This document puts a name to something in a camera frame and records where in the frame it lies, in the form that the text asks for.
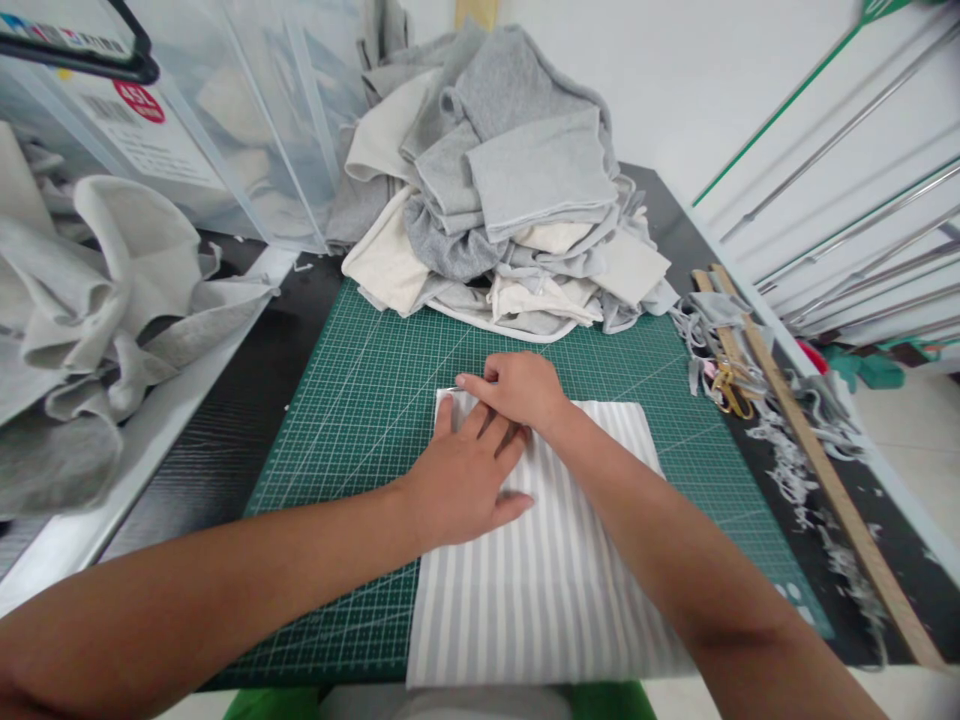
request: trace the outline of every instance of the striped fabric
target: striped fabric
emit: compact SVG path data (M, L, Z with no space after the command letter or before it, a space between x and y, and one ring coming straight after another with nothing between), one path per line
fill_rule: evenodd
M438 391L437 402L447 391ZM454 391L455 426L475 400ZM636 403L578 402L660 472ZM567 468L536 434L505 489L537 504L520 520L424 555L408 687L580 683L695 672Z

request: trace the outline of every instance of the white wall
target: white wall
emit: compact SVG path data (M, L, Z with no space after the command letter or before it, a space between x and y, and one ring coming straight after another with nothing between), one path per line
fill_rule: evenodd
M404 5L418 41L452 28L453 2ZM692 202L854 24L861 5L861 0L501 0L500 22L523 25L561 70L600 91L611 107L620 159L655 168L681 200ZM729 229L957 18L956 3L910 6L867 26L700 204L709 225L718 234ZM956 155L960 39L731 247L758 280ZM958 202L960 178L954 178L835 253L828 266L795 275L769 296L771 303L780 311L799 306L828 287L818 285L825 278L842 276L851 263ZM935 233L915 252L944 241ZM960 280L956 269L941 275L918 285L932 289ZM918 317L929 322L941 316L941 310L929 310Z

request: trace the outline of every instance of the barcode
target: barcode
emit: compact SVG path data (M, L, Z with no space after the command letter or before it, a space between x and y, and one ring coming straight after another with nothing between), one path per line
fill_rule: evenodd
M127 106L116 100L105 100L94 95L84 95L83 99L91 107L98 120L120 122L126 125L136 125L137 119Z

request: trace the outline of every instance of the red object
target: red object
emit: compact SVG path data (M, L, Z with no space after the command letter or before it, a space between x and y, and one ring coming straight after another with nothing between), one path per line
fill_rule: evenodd
M821 375L826 375L828 372L830 372L830 365L827 364L827 361L824 359L823 355L817 352L815 348L810 347L803 340L797 340L797 345L799 345L800 349L803 350L804 355L810 358L810 362L816 366Z
M153 95L145 87L122 80L114 80L113 87L116 88L123 101L133 108L133 111L140 117L158 125L166 120L160 103L154 100Z

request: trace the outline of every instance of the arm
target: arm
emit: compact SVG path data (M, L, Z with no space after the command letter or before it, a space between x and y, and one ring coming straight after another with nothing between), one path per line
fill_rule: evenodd
M440 545L520 516L500 499L527 435L452 402L407 475L378 490L188 535L90 568L0 621L0 716L152 717L271 632Z
M567 400L547 360L492 355L484 375L457 383L557 452L725 717L883 717L739 548Z

